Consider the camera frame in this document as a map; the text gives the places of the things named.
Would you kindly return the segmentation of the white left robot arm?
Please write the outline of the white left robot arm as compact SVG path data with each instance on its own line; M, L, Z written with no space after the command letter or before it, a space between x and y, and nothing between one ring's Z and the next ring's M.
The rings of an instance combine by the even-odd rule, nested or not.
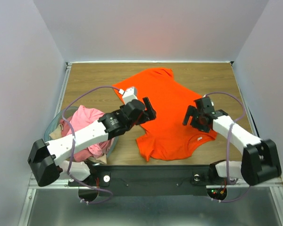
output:
M28 164L38 186L44 187L55 182L62 172L60 165L74 153L123 135L134 125L155 118L156 111L147 97L142 101L133 99L74 134L48 142L44 142L43 139L35 141L28 157Z

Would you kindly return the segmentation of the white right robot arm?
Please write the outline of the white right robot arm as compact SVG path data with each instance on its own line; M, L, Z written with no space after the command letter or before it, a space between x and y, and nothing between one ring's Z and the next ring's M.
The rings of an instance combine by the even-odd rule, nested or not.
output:
M227 139L227 146L233 144L242 154L241 161L229 159L210 165L208 180L218 184L224 178L243 179L248 185L255 186L280 177L282 169L277 147L271 139L263 140L238 125L223 110L215 110L211 99L206 96L188 106L183 125L209 133L215 131Z

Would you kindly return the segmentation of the orange t shirt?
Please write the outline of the orange t shirt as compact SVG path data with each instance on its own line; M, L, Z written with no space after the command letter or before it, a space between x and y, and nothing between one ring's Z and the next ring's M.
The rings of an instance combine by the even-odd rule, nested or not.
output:
M126 90L137 89L138 99L148 97L157 113L153 121L141 125L145 134L136 139L140 155L172 161L186 159L201 145L214 141L217 133L199 131L192 126L184 126L183 120L188 106L201 96L174 80L168 68L150 68L131 76L114 87Z

